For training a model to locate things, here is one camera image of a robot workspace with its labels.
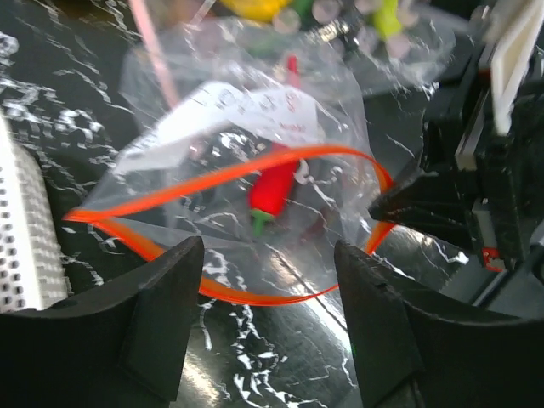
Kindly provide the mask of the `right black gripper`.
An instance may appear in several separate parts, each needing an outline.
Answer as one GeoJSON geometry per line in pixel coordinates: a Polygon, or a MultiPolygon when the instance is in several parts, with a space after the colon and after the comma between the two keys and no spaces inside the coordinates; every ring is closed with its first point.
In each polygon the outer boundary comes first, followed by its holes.
{"type": "Polygon", "coordinates": [[[500,134],[491,68],[475,49],[440,79],[424,115],[418,170],[369,207],[376,221],[405,226],[474,250],[490,270],[513,269],[530,253],[543,220],[543,52],[533,48],[500,134]]]}

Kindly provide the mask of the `dotted bag with yellow pepper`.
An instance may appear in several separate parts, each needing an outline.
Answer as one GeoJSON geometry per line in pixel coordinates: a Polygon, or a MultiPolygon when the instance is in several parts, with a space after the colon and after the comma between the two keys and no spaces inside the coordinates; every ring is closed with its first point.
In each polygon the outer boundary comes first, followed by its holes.
{"type": "Polygon", "coordinates": [[[383,41],[371,22],[377,2],[294,1],[268,24],[224,16],[190,22],[182,32],[191,58],[218,78],[287,82],[294,58],[303,89],[314,94],[367,96],[432,84],[451,60],[453,31],[399,1],[403,31],[383,41]]]}

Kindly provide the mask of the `green fake pear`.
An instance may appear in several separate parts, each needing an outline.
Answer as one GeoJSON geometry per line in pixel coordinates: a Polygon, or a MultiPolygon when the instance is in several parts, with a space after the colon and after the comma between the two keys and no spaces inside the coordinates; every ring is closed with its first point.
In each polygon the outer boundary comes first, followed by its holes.
{"type": "Polygon", "coordinates": [[[398,0],[378,1],[377,8],[371,14],[371,22],[383,41],[403,31],[403,25],[397,17],[398,6],[398,0]]]}

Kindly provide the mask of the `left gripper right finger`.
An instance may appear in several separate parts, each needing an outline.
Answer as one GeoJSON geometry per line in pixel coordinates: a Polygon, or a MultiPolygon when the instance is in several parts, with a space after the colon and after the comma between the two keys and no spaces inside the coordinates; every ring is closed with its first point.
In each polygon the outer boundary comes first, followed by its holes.
{"type": "Polygon", "coordinates": [[[540,407],[543,321],[462,303],[334,249],[365,407],[540,407]]]}

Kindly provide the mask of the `yellow fake bell pepper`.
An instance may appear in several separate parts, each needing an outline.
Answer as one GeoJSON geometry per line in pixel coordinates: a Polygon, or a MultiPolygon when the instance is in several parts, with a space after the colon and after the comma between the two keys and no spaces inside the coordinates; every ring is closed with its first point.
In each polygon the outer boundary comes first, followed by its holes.
{"type": "Polygon", "coordinates": [[[292,0],[220,0],[220,3],[243,19],[269,23],[292,0]]]}

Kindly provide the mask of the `clear red-zip bag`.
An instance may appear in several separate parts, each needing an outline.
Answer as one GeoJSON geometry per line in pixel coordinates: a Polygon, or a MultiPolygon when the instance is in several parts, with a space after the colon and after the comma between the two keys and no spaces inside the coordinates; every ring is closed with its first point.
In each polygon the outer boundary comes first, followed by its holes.
{"type": "Polygon", "coordinates": [[[127,51],[120,91],[141,133],[66,219],[145,260],[200,236],[200,291],[230,303],[298,303],[334,290],[335,245],[373,254],[393,228],[369,213],[394,182],[371,152],[361,93],[305,91],[294,58],[287,82],[215,77],[191,58],[184,25],[127,51]],[[296,160],[281,215],[255,236],[253,184],[296,160]]]}

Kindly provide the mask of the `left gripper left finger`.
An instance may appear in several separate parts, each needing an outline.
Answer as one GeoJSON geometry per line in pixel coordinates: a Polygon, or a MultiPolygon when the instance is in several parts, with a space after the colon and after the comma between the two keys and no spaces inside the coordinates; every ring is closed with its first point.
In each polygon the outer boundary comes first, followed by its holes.
{"type": "Polygon", "coordinates": [[[1,317],[4,407],[167,407],[178,397],[204,244],[190,237],[114,280],[1,317]]]}

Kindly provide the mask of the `red fake chili peppers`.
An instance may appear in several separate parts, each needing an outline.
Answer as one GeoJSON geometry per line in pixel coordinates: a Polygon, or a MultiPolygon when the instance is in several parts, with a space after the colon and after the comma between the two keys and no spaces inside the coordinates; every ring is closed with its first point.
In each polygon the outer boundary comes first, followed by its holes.
{"type": "Polygon", "coordinates": [[[299,160],[264,169],[253,184],[248,204],[255,236],[261,235],[264,226],[281,215],[295,184],[298,168],[299,160]]]}

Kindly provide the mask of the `white perforated plastic basket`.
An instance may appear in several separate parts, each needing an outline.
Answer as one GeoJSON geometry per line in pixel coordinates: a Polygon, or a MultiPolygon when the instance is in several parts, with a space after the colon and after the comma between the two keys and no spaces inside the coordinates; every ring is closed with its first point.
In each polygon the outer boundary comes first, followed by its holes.
{"type": "Polygon", "coordinates": [[[68,297],[62,253],[35,159],[1,120],[1,311],[44,310],[68,297]]]}

